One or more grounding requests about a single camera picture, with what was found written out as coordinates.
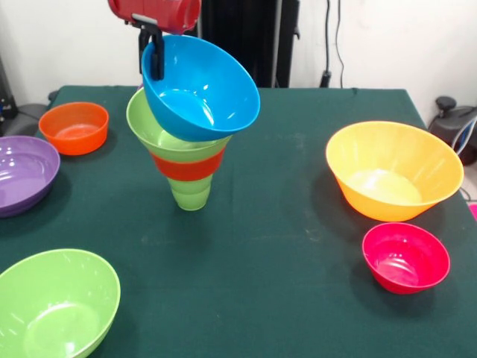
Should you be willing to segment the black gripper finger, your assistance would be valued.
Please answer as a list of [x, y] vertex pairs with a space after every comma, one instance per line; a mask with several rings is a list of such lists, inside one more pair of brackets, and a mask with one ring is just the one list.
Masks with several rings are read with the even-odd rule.
[[153, 52], [151, 55], [151, 78], [161, 81], [164, 78], [164, 41], [162, 31], [156, 29], [151, 35]]
[[140, 26], [140, 32], [139, 32], [139, 73], [142, 74], [142, 55], [143, 52], [150, 42], [151, 37], [153, 36], [153, 33], [151, 33], [150, 28], [147, 27], [146, 25], [141, 25]]

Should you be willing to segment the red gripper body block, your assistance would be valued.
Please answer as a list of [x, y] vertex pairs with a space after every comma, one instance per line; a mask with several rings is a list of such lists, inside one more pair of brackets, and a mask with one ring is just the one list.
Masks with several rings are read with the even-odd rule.
[[109, 0], [111, 11], [132, 26], [152, 25], [169, 34], [184, 34], [196, 25], [201, 0]]

